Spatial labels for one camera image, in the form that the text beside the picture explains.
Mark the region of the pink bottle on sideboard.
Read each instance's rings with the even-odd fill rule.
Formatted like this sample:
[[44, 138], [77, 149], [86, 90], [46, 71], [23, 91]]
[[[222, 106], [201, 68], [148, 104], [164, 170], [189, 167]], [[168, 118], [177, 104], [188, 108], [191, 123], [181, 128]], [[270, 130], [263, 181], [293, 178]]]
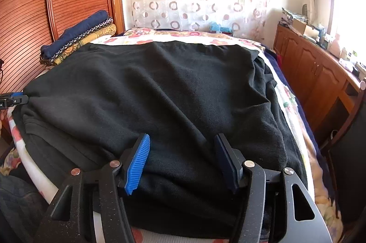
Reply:
[[337, 34], [335, 34], [331, 43], [328, 45], [328, 51], [336, 58], [340, 58], [340, 55], [341, 55], [341, 47], [339, 44], [339, 40], [340, 40], [340, 35], [337, 33]]

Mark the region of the stack of papers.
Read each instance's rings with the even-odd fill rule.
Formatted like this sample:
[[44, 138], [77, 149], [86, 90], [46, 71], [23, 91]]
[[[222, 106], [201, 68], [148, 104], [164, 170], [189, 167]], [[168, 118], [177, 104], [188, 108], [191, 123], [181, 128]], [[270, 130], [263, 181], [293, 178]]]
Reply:
[[285, 18], [288, 20], [288, 22], [298, 20], [298, 21], [301, 21], [303, 23], [308, 23], [308, 17], [307, 16], [291, 12], [290, 10], [287, 10], [285, 8], [282, 8], [282, 14], [285, 16]]

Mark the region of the cardboard box on sideboard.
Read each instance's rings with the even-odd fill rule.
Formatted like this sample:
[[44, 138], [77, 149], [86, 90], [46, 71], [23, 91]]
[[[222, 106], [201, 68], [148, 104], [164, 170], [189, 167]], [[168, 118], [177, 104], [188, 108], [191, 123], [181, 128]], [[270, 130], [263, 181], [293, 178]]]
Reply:
[[304, 35], [306, 28], [307, 28], [306, 23], [297, 19], [292, 20], [291, 29], [298, 35]]

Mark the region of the wooden sideboard cabinet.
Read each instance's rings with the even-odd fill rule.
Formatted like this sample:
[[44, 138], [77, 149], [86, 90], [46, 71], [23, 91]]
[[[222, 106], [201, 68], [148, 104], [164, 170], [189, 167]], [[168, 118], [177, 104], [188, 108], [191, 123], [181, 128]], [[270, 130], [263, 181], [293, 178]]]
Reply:
[[340, 131], [356, 106], [361, 82], [324, 49], [277, 25], [274, 50], [282, 72], [300, 101], [316, 142]]

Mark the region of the blue item on box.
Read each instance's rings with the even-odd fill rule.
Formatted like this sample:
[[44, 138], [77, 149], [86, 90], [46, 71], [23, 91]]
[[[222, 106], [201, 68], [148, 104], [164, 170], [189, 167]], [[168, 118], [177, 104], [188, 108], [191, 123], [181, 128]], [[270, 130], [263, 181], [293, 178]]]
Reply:
[[210, 23], [209, 32], [210, 33], [223, 33], [223, 34], [226, 34], [226, 35], [232, 35], [233, 34], [233, 30], [231, 28], [222, 27], [220, 24], [218, 24], [216, 22]]

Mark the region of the yellow patterned folded garment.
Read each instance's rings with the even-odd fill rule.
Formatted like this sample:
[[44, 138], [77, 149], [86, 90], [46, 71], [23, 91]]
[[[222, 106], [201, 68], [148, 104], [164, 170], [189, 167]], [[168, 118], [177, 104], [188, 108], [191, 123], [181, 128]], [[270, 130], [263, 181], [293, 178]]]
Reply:
[[57, 56], [52, 57], [50, 59], [46, 59], [45, 57], [40, 56], [40, 64], [44, 64], [46, 66], [56, 66], [61, 64], [67, 57], [72, 55], [76, 50], [84, 46], [85, 44], [91, 43], [92, 41], [102, 37], [102, 36], [113, 36], [117, 31], [117, 27], [115, 24], [111, 23], [106, 27], [103, 27], [99, 30], [93, 31], [87, 36], [80, 38], [77, 41], [73, 41], [71, 44], [67, 44], [64, 49], [61, 50]]

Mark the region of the black printed t-shirt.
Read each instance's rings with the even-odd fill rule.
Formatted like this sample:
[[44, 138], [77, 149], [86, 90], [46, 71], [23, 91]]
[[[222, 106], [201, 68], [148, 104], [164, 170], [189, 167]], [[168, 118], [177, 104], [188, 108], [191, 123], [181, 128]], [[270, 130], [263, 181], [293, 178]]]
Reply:
[[214, 137], [261, 167], [307, 173], [268, 65], [238, 45], [86, 44], [24, 89], [13, 119], [40, 170], [60, 186], [76, 167], [118, 159], [141, 133], [151, 150], [126, 200], [138, 228], [227, 239], [239, 206], [215, 157]]

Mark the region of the floral rose blanket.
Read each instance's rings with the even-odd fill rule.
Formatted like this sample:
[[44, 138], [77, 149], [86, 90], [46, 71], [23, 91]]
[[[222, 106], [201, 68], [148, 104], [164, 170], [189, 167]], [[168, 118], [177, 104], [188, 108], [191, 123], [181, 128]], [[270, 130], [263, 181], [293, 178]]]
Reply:
[[[134, 29], [125, 36], [106, 37], [101, 36], [94, 40], [95, 44], [106, 44], [109, 46], [147, 44], [153, 41], [174, 41], [178, 40], [184, 43], [192, 44], [213, 44], [215, 46], [238, 44], [243, 48], [255, 51], [264, 59], [266, 65], [271, 71], [275, 70], [272, 61], [264, 54], [264, 46], [252, 40], [242, 40], [229, 36], [220, 36], [211, 33], [198, 32], [172, 32], [172, 31], [154, 31], [149, 29]], [[287, 125], [294, 136], [305, 163], [307, 178], [309, 182], [309, 193], [314, 199], [321, 215], [328, 227], [333, 242], [338, 242], [342, 236], [343, 224], [341, 214], [336, 209], [335, 202], [331, 201], [329, 191], [323, 182], [323, 168], [320, 166], [316, 157], [316, 144], [309, 136], [305, 128], [305, 120], [300, 116], [300, 106], [295, 101], [294, 94], [285, 85], [282, 78], [277, 73], [273, 74], [277, 86], [275, 92]], [[14, 110], [7, 112], [7, 119], [11, 129], [12, 137], [15, 141], [20, 160], [32, 181], [35, 182], [37, 190], [47, 202], [51, 202], [57, 192], [57, 187], [46, 177], [38, 165], [31, 158], [24, 137], [21, 135], [13, 116]]]

